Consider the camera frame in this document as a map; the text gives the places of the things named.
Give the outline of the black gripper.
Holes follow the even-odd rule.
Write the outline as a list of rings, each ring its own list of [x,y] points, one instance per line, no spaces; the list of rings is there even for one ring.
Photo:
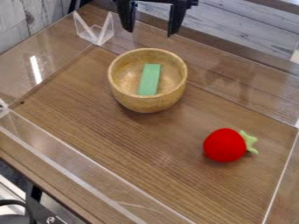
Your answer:
[[[181,27],[186,9],[198,5],[198,0],[113,0],[122,28],[132,32],[136,21],[136,3],[169,4],[169,20],[166,36],[170,37]]]

